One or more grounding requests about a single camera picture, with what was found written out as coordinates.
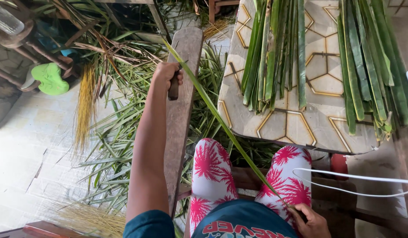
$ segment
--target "table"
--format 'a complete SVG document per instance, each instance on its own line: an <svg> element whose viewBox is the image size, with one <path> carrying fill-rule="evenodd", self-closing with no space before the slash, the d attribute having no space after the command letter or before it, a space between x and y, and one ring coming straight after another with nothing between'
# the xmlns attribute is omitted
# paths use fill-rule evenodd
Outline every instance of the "table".
<svg viewBox="0 0 408 238"><path fill-rule="evenodd" d="M355 136L348 135L338 6L337 0L305 3L307 111L298 109L294 66L292 91L285 89L285 97L277 98L275 111L255 115L242 104L240 91L255 7L253 1L240 1L218 101L219 113L235 134L341 154L366 153L379 146L371 116L357 123Z"/></svg>

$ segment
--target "green cloth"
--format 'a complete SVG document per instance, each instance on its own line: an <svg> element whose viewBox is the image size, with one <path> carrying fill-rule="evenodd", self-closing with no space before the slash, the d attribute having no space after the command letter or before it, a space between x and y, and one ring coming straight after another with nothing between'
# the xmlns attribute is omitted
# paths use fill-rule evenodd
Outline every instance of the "green cloth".
<svg viewBox="0 0 408 238"><path fill-rule="evenodd" d="M39 90L48 95L60 95L69 91L69 84L61 76L61 69L56 63L41 64L32 69L32 76L41 84Z"/></svg>

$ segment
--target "hand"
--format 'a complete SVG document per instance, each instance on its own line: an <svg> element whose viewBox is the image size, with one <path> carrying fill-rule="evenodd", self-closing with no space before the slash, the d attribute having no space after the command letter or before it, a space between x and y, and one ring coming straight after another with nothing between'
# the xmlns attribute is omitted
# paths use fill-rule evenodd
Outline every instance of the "hand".
<svg viewBox="0 0 408 238"><path fill-rule="evenodd" d="M295 219L295 223L298 227L299 232L304 238L331 238L328 222L324 217L317 214L310 207L304 203L295 205L295 209L302 211L302 213L307 217L307 223L305 223L300 215L292 208L288 208L288 211L292 214Z"/></svg>
<svg viewBox="0 0 408 238"><path fill-rule="evenodd" d="M158 63L157 69L155 70L151 83L155 86L165 86L166 92L170 88L170 79L173 78L176 71L179 70L179 63ZM179 85L183 84L183 71L179 71L177 77L179 80Z"/></svg>

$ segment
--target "pink palm print leggings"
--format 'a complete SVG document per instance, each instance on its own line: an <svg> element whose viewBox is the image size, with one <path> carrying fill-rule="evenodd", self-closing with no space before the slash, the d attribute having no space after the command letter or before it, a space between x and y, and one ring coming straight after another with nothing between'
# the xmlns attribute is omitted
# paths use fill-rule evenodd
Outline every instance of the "pink palm print leggings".
<svg viewBox="0 0 408 238"><path fill-rule="evenodd" d="M205 138L197 143L192 170L190 235L217 205L238 199L231 165L229 154L217 141ZM273 156L266 179L285 202L311 206L311 184L298 177L311 181L311 173L297 170L298 176L295 176L292 173L294 168L311 169L311 156L306 149L285 146ZM266 185L261 187L255 201L266 205L294 226L286 206Z"/></svg>

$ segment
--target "white cable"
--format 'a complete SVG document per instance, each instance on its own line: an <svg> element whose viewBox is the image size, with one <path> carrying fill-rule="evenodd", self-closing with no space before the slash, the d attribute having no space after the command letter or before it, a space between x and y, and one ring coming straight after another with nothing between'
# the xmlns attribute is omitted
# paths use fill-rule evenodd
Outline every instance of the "white cable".
<svg viewBox="0 0 408 238"><path fill-rule="evenodd" d="M364 179L364 180L373 180L373 181L381 181L381 182L399 182L399 183L408 183L408 180L403 180L403 179L391 179L391 178L377 178L377 177L366 177L366 176L358 176L358 175L347 175L347 174L341 174L341 173L335 173L335 172L330 172L330 171L323 171L323 170L315 170L315 169L304 169L304 168L295 168L292 170L292 173L294 173L295 176L295 170L304 170L304 171L312 171L312 172L318 172L318 173L323 173L323 174L330 174L330 175L338 175L338 176L343 176L343 177L350 177L350 178L356 178L356 179ZM321 185L312 181L308 181L304 178L301 178L300 176L297 176L298 178L305 180L307 182L310 182L312 184L318 185L318 186L322 186L325 188L332 188L332 189L336 189L339 191L343 191L343 192L347 192L347 193L352 193L352 194L356 194L356 195L360 195L360 196L366 196L366 197L397 197L397 196L401 196L401 195L405 195L408 194L407 192L403 192L403 193L397 193L397 194L392 194L392 195L373 195L373 194L363 194L363 193L356 193L356 192L351 192L348 190L344 190L341 188L334 188L334 187L330 187L330 186L326 186L326 185Z"/></svg>

